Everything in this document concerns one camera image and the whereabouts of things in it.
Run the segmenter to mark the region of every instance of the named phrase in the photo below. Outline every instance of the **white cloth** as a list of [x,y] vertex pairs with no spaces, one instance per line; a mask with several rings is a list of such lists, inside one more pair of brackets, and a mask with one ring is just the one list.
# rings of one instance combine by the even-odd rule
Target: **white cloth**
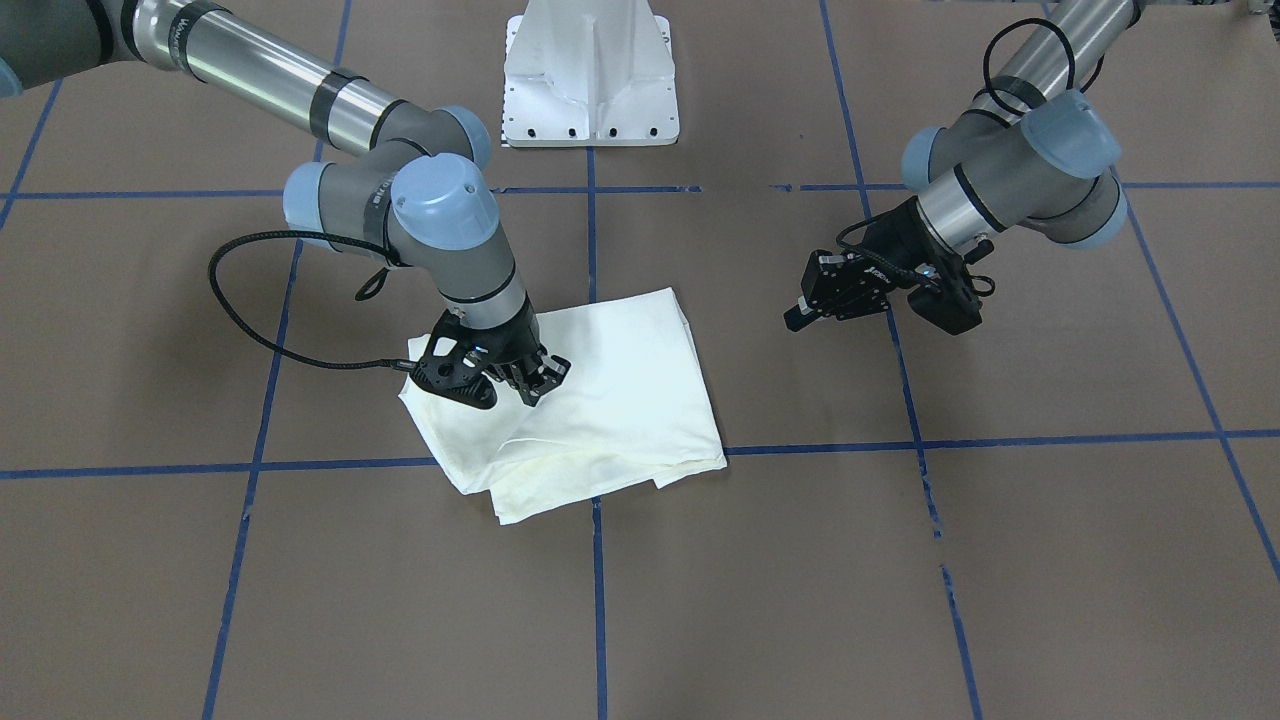
[[[694,337],[671,288],[538,316],[543,345],[572,364],[536,407],[498,384],[475,410],[404,382],[401,400],[444,474],[488,489],[499,521],[653,479],[659,488],[726,466]],[[428,337],[408,341],[421,357]]]

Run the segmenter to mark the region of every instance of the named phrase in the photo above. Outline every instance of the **silver arm segment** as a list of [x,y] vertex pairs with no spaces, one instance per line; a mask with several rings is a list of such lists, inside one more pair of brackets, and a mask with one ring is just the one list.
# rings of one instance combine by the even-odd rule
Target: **silver arm segment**
[[285,184],[285,219],[430,273],[447,306],[431,347],[448,337],[456,350],[419,363],[411,377],[420,387],[492,406],[483,370],[534,405],[564,378],[570,364],[539,343],[484,182],[492,143],[475,114],[424,110],[209,0],[0,0],[0,97],[129,59],[221,87],[357,158],[298,168]]
[[911,309],[959,334],[982,322],[980,299],[995,291],[993,281],[968,269],[995,250],[992,237],[1014,225],[1074,247],[1115,236],[1128,215],[1111,172],[1120,145],[1075,86],[1146,4],[1064,0],[1047,20],[1001,31],[988,59],[1010,31],[1044,26],[1000,73],[983,78],[950,128],[925,128],[908,143],[902,179],[918,196],[864,223],[861,242],[844,241],[855,225],[841,233],[838,254],[810,255],[803,295],[783,315],[787,327],[882,313],[888,292],[915,288]]

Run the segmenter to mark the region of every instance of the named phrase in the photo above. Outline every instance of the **blue tape line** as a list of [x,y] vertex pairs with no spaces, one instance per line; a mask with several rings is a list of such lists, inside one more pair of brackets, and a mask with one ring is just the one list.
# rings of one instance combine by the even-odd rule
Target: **blue tape line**
[[845,452],[891,452],[895,450],[914,450],[915,445],[910,442],[852,442],[852,443],[831,443],[831,445],[759,445],[759,446],[742,446],[742,447],[726,447],[724,455],[733,456],[748,456],[748,455],[820,455],[820,454],[845,454]]
[[668,192],[701,192],[700,184],[657,184],[657,186],[605,186],[596,187],[595,192],[604,195],[646,195]]
[[924,438],[920,433],[920,418],[915,411],[915,398],[911,395],[911,378],[906,372],[902,338],[897,333],[897,319],[893,315],[893,309],[890,307],[884,316],[888,334],[893,340],[893,354],[897,355],[897,370],[902,378],[902,400],[906,402],[906,420],[911,425],[911,447],[915,450],[915,462],[920,469],[920,486],[924,489],[924,502],[929,509],[929,520],[933,521],[933,538],[942,539],[942,516],[938,514],[938,503],[933,497],[933,482],[929,480],[929,464],[924,457]]
[[1226,437],[1231,439],[1276,438],[1280,437],[1280,430],[1226,430]]
[[973,720],[982,720],[982,701],[978,698],[978,682],[973,674],[973,660],[969,657],[969,641],[964,634],[964,620],[960,619],[960,606],[956,603],[955,582],[946,564],[942,565],[942,584],[947,588],[947,606],[951,609],[951,628],[956,633],[956,646],[960,648],[960,666],[964,669],[964,683],[969,689],[969,707]]
[[1280,182],[1244,181],[1244,182],[1126,182],[1125,190],[1271,190],[1280,187]]
[[250,462],[211,462],[207,465],[143,465],[136,468],[50,468],[38,470],[0,470],[0,480],[42,480],[69,478],[136,478],[141,475],[198,475],[247,473]]
[[367,470],[372,468],[439,468],[435,457],[384,457],[375,460],[276,460],[262,462],[264,473],[294,473],[298,470]]
[[347,27],[351,24],[351,0],[342,3],[342,19],[338,20],[338,45],[333,51],[333,64],[342,65],[342,55],[347,51]]
[[[1226,430],[1231,439],[1280,438],[1280,428],[1256,430]],[[1216,441],[1219,434],[1212,430],[1183,433],[1119,433],[1096,436],[1042,436],[1042,437],[1000,437],[972,439],[927,439],[925,450],[969,450],[982,447],[1043,447],[1043,446],[1084,446],[1084,445],[1138,445],[1161,442],[1202,442]],[[724,447],[726,456],[751,455],[840,455],[859,452],[895,452],[915,450],[911,441],[851,442],[824,445],[748,445]],[[275,460],[257,465],[261,473],[289,473],[297,470],[361,470],[372,468],[435,468],[434,457],[369,457],[347,460]],[[41,468],[31,470],[0,470],[0,480],[64,479],[64,478],[111,478],[133,475],[189,475],[209,473],[247,473],[252,462],[210,462],[189,465],[137,465],[100,468]]]
[[595,147],[586,149],[586,301],[595,302],[599,297],[595,277]]
[[586,195],[585,187],[492,187],[494,195]]
[[218,702],[218,683],[223,676],[223,661],[227,657],[227,638],[232,629],[232,612],[236,609],[236,591],[239,588],[241,566],[244,562],[244,546],[248,543],[248,523],[253,497],[257,495],[257,470],[251,470],[244,488],[244,505],[241,507],[239,529],[236,532],[236,552],[232,555],[232,571],[227,579],[227,597],[223,598],[223,616],[218,624],[218,641],[214,644],[214,662],[209,669],[209,688],[205,691],[202,720],[212,720],[214,705]]
[[[338,42],[334,50],[334,64],[342,61],[343,45],[347,40],[347,26],[351,22],[351,3],[343,1],[342,22],[338,26]],[[314,161],[319,161],[324,145],[316,142]],[[305,243],[298,240],[293,242],[293,260],[289,264],[289,281],[284,287],[284,301],[280,304],[280,322],[275,332],[275,343],[284,345],[289,332],[289,304],[293,299],[293,287],[298,279],[298,260],[302,258]],[[271,405],[275,400],[276,380],[280,377],[280,354],[271,356],[271,372],[266,378],[266,392],[262,397],[262,415],[257,430],[257,442],[253,446],[253,469],[248,474],[248,483],[244,487],[244,505],[241,511],[241,527],[236,536],[236,552],[232,556],[230,577],[227,580],[227,597],[223,601],[223,618],[218,628],[218,642],[214,647],[214,661],[209,669],[209,688],[205,692],[205,707],[201,720],[212,720],[214,707],[218,702],[218,684],[223,674],[223,659],[227,653],[227,639],[230,634],[232,615],[236,611],[236,592],[239,587],[241,566],[244,562],[244,547],[248,544],[248,527],[252,519],[253,500],[257,495],[257,479],[261,474],[262,455],[266,451],[266,436],[271,424]]]
[[[872,204],[867,195],[867,181],[863,177],[861,154],[858,151],[858,138],[854,135],[854,117],[849,109],[849,99],[845,95],[845,79],[840,70],[840,56],[836,53],[836,38],[831,29],[831,14],[827,10],[827,0],[818,0],[822,9],[822,26],[827,35],[827,53],[831,55],[831,70],[836,79],[836,92],[840,96],[840,109],[845,117],[845,133],[849,136],[849,155],[854,161],[855,186],[863,202],[863,217],[872,217]],[[924,501],[928,505],[929,519],[933,521],[933,537],[942,538],[942,518],[938,515],[938,506],[933,498],[933,484],[929,482],[929,468],[924,459],[924,445],[920,437],[920,421],[915,413],[915,401],[911,396],[911,379],[906,373],[906,357],[902,355],[902,341],[897,334],[897,322],[893,319],[893,309],[886,313],[890,337],[893,341],[893,351],[897,354],[899,373],[902,377],[902,398],[906,402],[906,418],[911,425],[911,443],[915,448],[915,460],[920,469],[920,484],[924,488]]]
[[800,192],[905,192],[908,188],[905,184],[897,182],[868,182],[868,183],[844,183],[844,184],[801,184]]
[[49,91],[49,99],[45,100],[45,108],[40,111],[40,119],[36,120],[35,129],[31,131],[31,140],[27,141],[27,151],[23,152],[22,163],[18,164],[18,174],[13,177],[13,184],[9,186],[9,196],[5,199],[4,206],[0,208],[0,231],[9,222],[9,213],[13,211],[13,204],[18,200],[18,190],[22,188],[22,181],[27,178],[27,170],[31,169],[31,159],[36,155],[36,146],[40,145],[40,137],[45,135],[45,124],[49,123],[49,114],[54,111],[54,102],[58,101],[58,94],[61,88],[63,81],[55,81],[54,87]]
[[1170,300],[1169,291],[1165,288],[1165,281],[1161,278],[1160,269],[1156,266],[1156,258],[1151,252],[1151,246],[1147,243],[1147,234],[1142,231],[1142,223],[1138,222],[1138,214],[1134,211],[1132,202],[1129,204],[1129,222],[1133,223],[1134,234],[1138,238],[1138,245],[1142,247],[1142,256],[1147,260],[1147,268],[1151,270],[1151,277],[1156,282],[1156,290],[1160,292],[1160,301],[1165,305],[1165,313],[1169,315],[1169,322],[1174,325],[1174,334],[1178,336],[1178,343],[1183,348],[1183,355],[1187,357],[1187,365],[1190,368],[1192,377],[1196,379],[1196,387],[1199,389],[1201,398],[1204,401],[1204,410],[1208,411],[1210,420],[1213,423],[1213,432],[1222,445],[1222,454],[1226,455],[1226,461],[1231,466],[1231,474],[1235,477],[1235,484],[1240,489],[1240,497],[1244,498],[1244,505],[1249,510],[1249,518],[1253,519],[1253,527],[1258,532],[1258,538],[1262,541],[1262,548],[1267,553],[1267,560],[1271,561],[1271,570],[1275,573],[1276,580],[1280,580],[1280,556],[1276,555],[1275,544],[1271,542],[1271,534],[1267,533],[1267,527],[1262,521],[1258,506],[1253,501],[1253,492],[1249,491],[1249,483],[1244,479],[1244,473],[1240,471],[1240,464],[1235,459],[1235,451],[1231,450],[1231,441],[1228,438],[1226,430],[1222,428],[1222,420],[1219,418],[1217,407],[1213,406],[1213,398],[1210,396],[1208,384],[1201,374],[1199,363],[1196,361],[1196,355],[1192,352],[1192,346],[1187,340],[1187,333],[1183,332],[1183,323],[1178,319],[1178,313],[1174,310],[1174,302]]
[[600,498],[591,498],[591,556],[595,566],[595,715],[609,717],[609,674],[604,644],[604,529],[600,521]]
[[174,197],[280,197],[283,190],[140,190],[19,192],[18,200],[152,200]]
[[865,178],[863,177],[863,160],[858,152],[858,138],[854,136],[854,117],[849,111],[849,99],[845,96],[845,74],[840,69],[840,56],[836,54],[836,37],[831,31],[831,14],[827,12],[827,0],[818,0],[822,9],[822,27],[827,35],[827,54],[831,55],[831,72],[836,78],[836,94],[840,96],[840,111],[845,115],[845,135],[849,137],[849,156],[854,161],[854,178],[858,181],[858,192],[863,200],[863,215],[872,217],[872,204],[867,197]]
[[977,439],[927,439],[925,450],[965,450],[973,447],[1044,447],[1079,445],[1124,445],[1140,442],[1193,442],[1217,439],[1213,432],[1187,433],[1116,433],[1098,436],[1059,436],[1059,437],[1006,437]]

